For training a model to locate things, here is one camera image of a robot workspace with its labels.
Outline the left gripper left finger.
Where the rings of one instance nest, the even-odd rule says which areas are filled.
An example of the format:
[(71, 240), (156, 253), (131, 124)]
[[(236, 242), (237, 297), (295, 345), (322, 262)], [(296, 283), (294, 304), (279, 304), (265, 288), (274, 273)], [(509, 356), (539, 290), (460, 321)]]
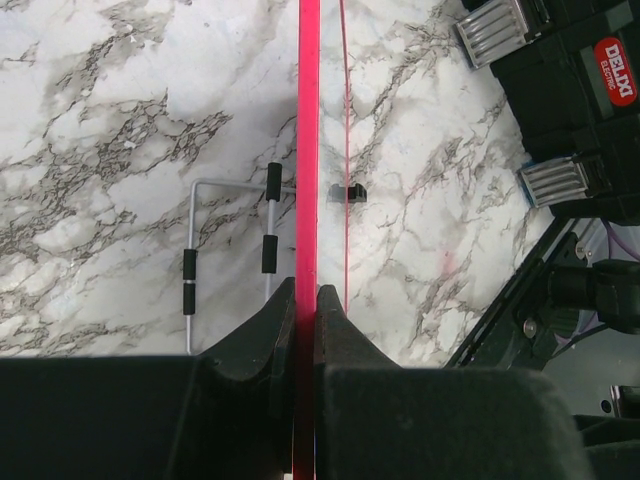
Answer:
[(292, 468), (294, 282), (193, 355), (7, 358), (5, 479), (281, 479)]

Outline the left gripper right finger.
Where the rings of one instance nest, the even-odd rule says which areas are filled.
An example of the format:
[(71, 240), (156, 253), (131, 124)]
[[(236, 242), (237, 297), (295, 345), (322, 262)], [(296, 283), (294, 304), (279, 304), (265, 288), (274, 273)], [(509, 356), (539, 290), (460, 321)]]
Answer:
[(527, 371), (402, 368), (318, 292), (314, 369), (320, 479), (589, 479), (575, 422)]

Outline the pink framed whiteboard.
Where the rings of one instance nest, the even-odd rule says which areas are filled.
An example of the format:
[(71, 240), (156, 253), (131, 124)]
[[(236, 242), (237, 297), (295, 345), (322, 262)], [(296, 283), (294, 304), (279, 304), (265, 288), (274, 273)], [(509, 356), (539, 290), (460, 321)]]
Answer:
[(313, 479), (318, 293), (349, 299), (351, 79), (347, 4), (299, 4), (293, 476)]

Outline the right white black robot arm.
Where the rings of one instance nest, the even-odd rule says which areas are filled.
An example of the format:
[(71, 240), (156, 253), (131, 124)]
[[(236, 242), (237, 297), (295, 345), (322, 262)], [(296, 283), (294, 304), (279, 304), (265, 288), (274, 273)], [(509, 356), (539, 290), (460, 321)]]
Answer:
[(525, 294), (517, 314), (560, 335), (575, 330), (570, 316), (581, 311), (594, 312), (605, 328), (637, 335), (639, 264), (607, 259), (589, 267), (555, 265)]

